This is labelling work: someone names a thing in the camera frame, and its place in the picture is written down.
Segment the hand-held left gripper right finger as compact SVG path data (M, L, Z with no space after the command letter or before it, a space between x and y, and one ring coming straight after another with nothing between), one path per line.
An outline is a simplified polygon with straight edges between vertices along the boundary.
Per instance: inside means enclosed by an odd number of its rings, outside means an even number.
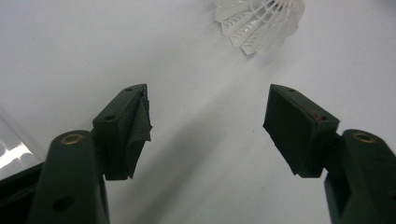
M339 119L295 89L272 84L263 128L292 172L323 171L332 224L396 224L396 155L378 136L336 133Z

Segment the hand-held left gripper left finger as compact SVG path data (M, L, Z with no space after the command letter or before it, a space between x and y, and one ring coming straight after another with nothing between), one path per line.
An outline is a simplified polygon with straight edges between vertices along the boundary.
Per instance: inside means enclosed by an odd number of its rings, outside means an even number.
M150 140L148 86L122 90L92 121L49 146L27 224L109 224L107 180L126 180Z

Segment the clear plastic bin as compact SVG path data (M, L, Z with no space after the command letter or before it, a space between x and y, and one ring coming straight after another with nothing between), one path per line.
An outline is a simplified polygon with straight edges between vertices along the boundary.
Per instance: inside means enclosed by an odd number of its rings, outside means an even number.
M0 106L0 180L38 165L43 160L31 136Z

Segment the white shuttlecock with blue band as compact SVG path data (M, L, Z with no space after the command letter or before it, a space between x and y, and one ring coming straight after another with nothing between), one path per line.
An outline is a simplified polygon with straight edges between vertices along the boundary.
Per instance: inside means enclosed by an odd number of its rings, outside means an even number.
M281 46L304 15L304 0L214 0L215 20L235 48L251 55Z

